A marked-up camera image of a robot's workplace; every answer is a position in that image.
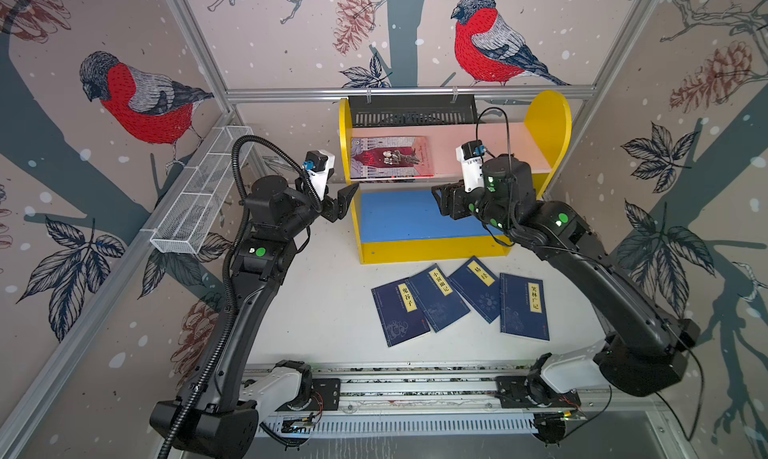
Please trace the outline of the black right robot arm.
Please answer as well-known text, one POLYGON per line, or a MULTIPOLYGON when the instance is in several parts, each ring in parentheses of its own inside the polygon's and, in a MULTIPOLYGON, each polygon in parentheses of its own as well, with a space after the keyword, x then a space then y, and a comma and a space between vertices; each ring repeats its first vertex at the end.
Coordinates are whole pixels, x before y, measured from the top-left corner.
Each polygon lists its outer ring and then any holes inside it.
POLYGON ((531 400, 545 403, 598 385, 646 397, 681 382, 699 327, 655 305, 571 206, 537 199, 528 163, 510 154, 484 154, 477 141, 457 147, 461 180, 431 189, 441 215, 473 216, 489 233, 503 234, 501 245, 532 251, 569 279, 613 328, 591 347, 542 355, 526 377, 531 400))

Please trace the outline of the red illustrated book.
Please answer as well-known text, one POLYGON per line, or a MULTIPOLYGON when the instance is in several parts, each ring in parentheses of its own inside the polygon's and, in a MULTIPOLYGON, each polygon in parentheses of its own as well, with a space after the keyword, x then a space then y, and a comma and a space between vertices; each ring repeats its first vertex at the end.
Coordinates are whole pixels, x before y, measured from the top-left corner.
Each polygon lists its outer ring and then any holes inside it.
POLYGON ((351 142, 350 178, 394 181, 434 175, 429 141, 424 136, 357 137, 351 142))

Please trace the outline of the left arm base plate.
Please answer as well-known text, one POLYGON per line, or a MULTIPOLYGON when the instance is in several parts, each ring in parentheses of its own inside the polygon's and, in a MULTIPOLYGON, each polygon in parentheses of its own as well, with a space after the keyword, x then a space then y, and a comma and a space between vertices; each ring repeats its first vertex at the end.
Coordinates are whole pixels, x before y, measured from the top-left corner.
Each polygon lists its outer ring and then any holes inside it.
POLYGON ((338 378, 314 379, 309 399, 299 405, 286 403, 280 412, 337 411, 340 401, 341 380, 338 378))

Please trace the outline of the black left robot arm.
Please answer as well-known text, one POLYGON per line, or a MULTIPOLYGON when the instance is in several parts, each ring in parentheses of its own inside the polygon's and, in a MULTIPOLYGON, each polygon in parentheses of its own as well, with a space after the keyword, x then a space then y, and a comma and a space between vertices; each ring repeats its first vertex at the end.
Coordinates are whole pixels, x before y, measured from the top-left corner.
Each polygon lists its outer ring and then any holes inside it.
POLYGON ((243 401, 240 394, 260 325, 295 256, 304 249, 296 243, 297 235, 310 232, 318 218, 330 223, 344 218, 356 195, 356 184, 329 195, 327 181, 334 167, 335 156, 326 150, 310 150, 297 162, 265 138, 244 135, 235 140, 231 169, 242 216, 222 264, 226 303, 181 391, 152 411, 150 425, 163 439, 159 457, 179 450, 209 458, 242 458, 258 431, 286 449, 301 447, 301 440, 279 435, 264 421, 282 407, 302 410, 323 404, 309 364, 282 360, 254 382, 252 399, 243 401), (240 153, 249 143, 281 157, 296 173, 295 182, 266 175, 245 185, 240 153))

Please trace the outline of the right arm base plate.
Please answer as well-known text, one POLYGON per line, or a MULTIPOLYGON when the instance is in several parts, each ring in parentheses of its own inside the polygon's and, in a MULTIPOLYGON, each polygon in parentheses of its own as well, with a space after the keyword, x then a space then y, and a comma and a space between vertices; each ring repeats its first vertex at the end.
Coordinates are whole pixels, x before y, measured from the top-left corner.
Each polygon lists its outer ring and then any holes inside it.
POLYGON ((494 397, 503 409, 581 407, 581 400, 575 391, 558 393, 540 379, 519 375, 497 376, 494 382, 494 397))

